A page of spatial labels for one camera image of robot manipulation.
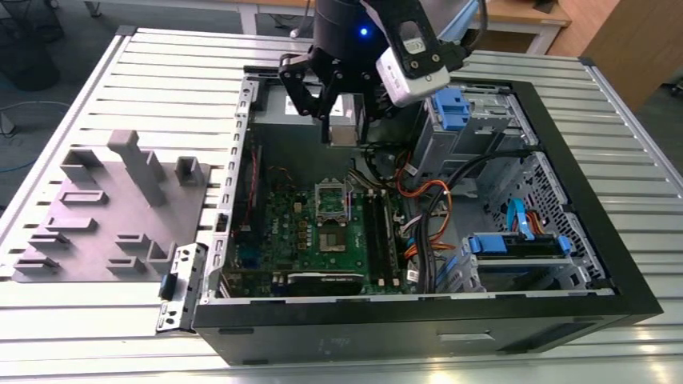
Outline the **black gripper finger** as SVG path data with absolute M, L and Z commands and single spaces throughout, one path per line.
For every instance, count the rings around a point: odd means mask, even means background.
M 321 143 L 330 143 L 329 114 L 338 96 L 341 74 L 334 58 L 326 53 L 280 56 L 278 78 L 285 87 L 298 115 L 310 116 L 321 122 Z M 305 84 L 312 73 L 321 83 L 318 96 L 313 96 Z
M 360 143 L 366 144 L 370 124 L 389 118 L 396 112 L 388 92 L 377 76 L 360 75 Z

